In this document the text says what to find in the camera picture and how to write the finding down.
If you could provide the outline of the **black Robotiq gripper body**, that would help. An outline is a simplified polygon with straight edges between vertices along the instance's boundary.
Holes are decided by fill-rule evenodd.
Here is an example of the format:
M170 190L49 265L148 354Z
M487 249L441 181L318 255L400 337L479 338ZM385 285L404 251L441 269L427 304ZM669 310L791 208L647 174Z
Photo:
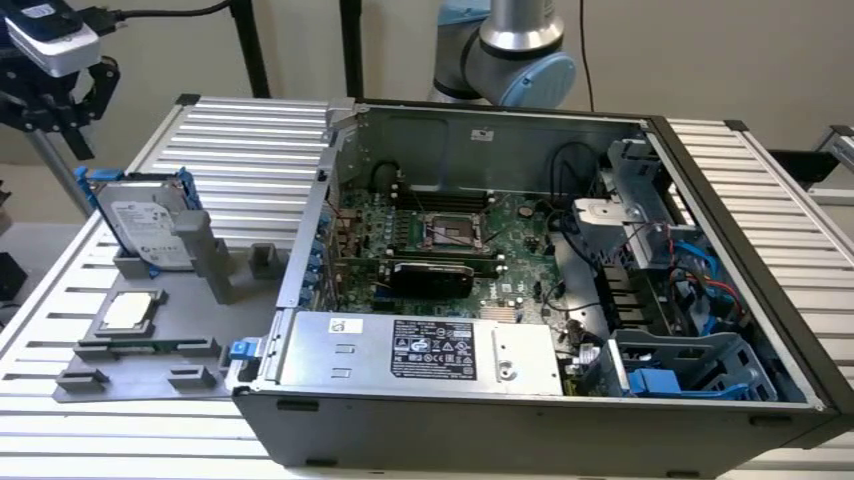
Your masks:
M77 75L49 76L14 48L1 48L1 93L18 99L34 128L64 128Z

